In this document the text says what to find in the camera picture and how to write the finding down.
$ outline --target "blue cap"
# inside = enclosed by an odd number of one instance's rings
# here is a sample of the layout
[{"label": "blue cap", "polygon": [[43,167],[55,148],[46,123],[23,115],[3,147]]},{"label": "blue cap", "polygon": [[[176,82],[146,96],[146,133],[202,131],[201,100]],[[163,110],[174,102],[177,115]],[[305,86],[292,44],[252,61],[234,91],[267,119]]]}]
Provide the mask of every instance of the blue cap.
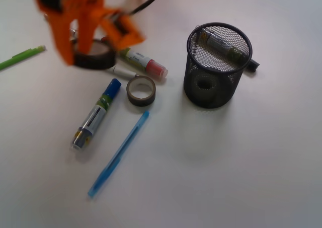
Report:
[{"label": "blue cap", "polygon": [[104,91],[103,95],[110,97],[112,100],[118,93],[121,87],[121,83],[117,79],[112,79],[109,86],[107,86],[106,90]]}]

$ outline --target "white table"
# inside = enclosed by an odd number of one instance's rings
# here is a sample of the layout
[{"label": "white table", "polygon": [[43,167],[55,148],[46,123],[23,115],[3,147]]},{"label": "white table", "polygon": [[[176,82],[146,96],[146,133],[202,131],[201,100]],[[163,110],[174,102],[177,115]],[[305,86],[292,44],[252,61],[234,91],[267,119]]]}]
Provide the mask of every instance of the white table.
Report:
[{"label": "white table", "polygon": [[[90,201],[144,108],[129,103],[119,79],[91,146],[75,157],[69,143],[114,76],[66,67],[33,0],[0,0],[0,60],[48,49],[0,72],[0,227],[321,227],[321,9],[321,0],[157,0],[135,16],[147,40],[134,48],[169,77]],[[183,92],[187,38],[208,22],[244,31],[261,64],[218,110]]]}]

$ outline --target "black mesh pencil holder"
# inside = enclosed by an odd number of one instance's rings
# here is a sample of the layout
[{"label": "black mesh pencil holder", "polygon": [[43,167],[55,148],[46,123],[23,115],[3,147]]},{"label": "black mesh pencil holder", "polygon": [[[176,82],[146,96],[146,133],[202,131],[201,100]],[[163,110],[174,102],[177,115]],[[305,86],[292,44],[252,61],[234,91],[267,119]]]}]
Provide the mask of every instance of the black mesh pencil holder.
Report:
[{"label": "black mesh pencil holder", "polygon": [[203,108],[223,106],[232,98],[253,53],[247,36],[225,23],[197,27],[189,36],[187,51],[184,89]]}]

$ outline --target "black cable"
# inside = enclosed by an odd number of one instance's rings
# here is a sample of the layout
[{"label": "black cable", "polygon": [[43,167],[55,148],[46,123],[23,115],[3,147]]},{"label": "black cable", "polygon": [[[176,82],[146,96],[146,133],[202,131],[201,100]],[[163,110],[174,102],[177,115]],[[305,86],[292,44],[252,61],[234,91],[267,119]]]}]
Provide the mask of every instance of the black cable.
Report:
[{"label": "black cable", "polygon": [[146,7],[148,7],[152,2],[154,2],[155,0],[147,0],[145,3],[139,5],[136,9],[134,9],[133,11],[131,11],[129,13],[129,15],[134,15],[140,11],[142,11],[143,9],[145,9]]}]

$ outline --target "brown tape roll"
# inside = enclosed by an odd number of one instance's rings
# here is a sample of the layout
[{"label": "brown tape roll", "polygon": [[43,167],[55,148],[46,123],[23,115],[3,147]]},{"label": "brown tape roll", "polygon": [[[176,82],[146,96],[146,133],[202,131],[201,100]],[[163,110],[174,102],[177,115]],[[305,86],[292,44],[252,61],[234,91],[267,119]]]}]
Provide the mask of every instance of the brown tape roll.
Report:
[{"label": "brown tape roll", "polygon": [[[152,94],[146,98],[137,98],[132,95],[132,90],[137,85],[149,86],[152,90]],[[149,77],[138,76],[130,80],[126,86],[127,98],[134,106],[148,106],[155,100],[155,83]]]},{"label": "brown tape roll", "polygon": [[108,69],[115,65],[116,52],[100,40],[93,40],[88,54],[77,51],[77,39],[73,39],[71,43],[74,51],[74,65],[96,70]]}]

